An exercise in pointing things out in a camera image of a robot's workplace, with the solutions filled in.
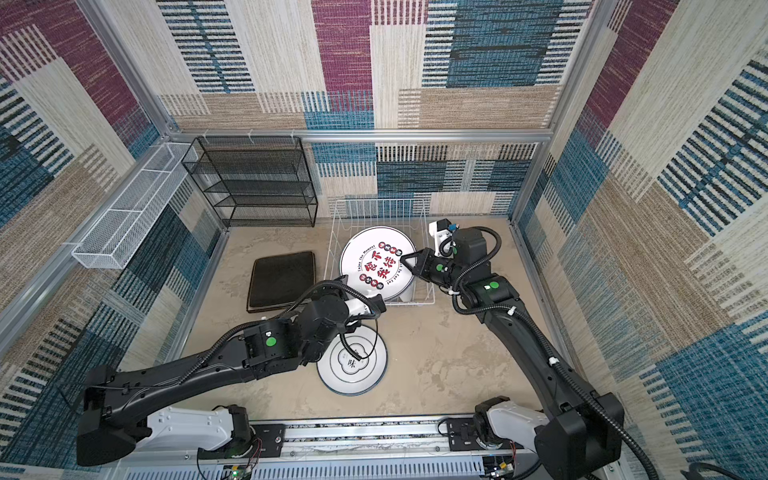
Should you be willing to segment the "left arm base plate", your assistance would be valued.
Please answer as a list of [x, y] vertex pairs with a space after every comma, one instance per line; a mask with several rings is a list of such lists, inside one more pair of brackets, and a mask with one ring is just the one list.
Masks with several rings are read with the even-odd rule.
[[286, 425], [251, 424], [245, 437], [236, 435], [229, 443], [215, 450], [198, 450], [200, 460], [230, 460], [277, 458], [281, 455]]

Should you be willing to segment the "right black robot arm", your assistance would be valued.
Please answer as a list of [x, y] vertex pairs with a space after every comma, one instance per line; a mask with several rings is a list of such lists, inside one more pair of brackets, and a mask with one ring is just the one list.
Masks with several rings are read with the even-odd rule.
[[502, 400], [477, 413], [491, 442], [509, 439], [535, 451], [553, 479], [590, 478], [618, 460], [624, 447], [650, 479], [659, 473], [624, 427], [618, 398], [600, 395], [562, 358], [529, 315], [518, 291], [493, 272], [491, 261], [502, 246], [489, 227], [459, 228], [449, 237], [452, 253], [431, 248], [405, 254], [401, 262], [414, 276], [443, 288], [454, 311], [475, 316], [511, 354], [536, 393], [544, 416]]

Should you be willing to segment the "white round plate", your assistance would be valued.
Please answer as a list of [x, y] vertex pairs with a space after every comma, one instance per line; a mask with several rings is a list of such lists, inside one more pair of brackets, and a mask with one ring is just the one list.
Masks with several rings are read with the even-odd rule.
[[400, 293], [414, 276], [401, 264], [401, 256], [415, 252], [412, 240], [389, 226], [373, 226], [353, 235], [338, 261], [348, 284], [367, 296], [381, 294], [386, 303], [401, 303]]
[[372, 390], [382, 380], [388, 364], [386, 344], [368, 326], [358, 327], [345, 338], [359, 359], [337, 337], [318, 362], [317, 371], [323, 384], [334, 393], [359, 396]]
[[398, 300], [401, 303], [410, 303], [413, 299], [415, 291], [415, 284], [411, 283], [405, 290], [403, 290], [398, 296]]

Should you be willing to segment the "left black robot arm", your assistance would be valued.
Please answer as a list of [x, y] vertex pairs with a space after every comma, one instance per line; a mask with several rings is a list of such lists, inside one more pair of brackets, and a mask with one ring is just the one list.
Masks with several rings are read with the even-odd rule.
[[316, 363], [334, 339], [385, 310], [379, 294], [324, 280], [280, 314], [233, 327], [197, 354], [133, 371], [97, 366], [84, 380], [76, 462], [93, 467], [119, 460], [150, 437], [150, 415], [210, 390]]

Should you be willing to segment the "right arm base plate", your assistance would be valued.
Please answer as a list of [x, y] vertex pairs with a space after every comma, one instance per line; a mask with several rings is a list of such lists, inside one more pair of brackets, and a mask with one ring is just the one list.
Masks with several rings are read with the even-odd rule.
[[448, 439], [451, 451], [495, 450], [502, 444], [480, 415], [446, 417], [439, 422], [438, 432]]

